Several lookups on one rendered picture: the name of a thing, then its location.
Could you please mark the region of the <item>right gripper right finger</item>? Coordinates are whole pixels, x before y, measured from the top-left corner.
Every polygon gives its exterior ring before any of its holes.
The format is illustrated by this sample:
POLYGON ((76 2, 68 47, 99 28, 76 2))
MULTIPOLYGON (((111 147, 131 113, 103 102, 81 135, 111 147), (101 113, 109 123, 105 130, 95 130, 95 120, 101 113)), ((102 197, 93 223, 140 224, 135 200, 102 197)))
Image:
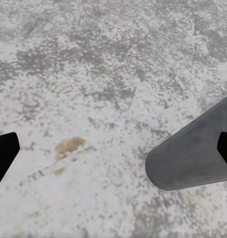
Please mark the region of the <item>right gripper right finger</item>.
POLYGON ((218 147, 218 151, 220 152, 225 162, 227 163, 227 133, 226 132, 221 132, 217 147, 218 147))

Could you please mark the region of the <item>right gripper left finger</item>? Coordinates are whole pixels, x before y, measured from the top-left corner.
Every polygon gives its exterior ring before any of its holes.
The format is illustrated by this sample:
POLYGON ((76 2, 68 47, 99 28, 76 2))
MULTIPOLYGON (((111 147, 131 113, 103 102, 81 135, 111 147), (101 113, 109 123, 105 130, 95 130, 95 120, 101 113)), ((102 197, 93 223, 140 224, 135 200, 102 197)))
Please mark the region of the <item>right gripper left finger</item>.
POLYGON ((20 151, 16 132, 0 136, 0 182, 20 151))

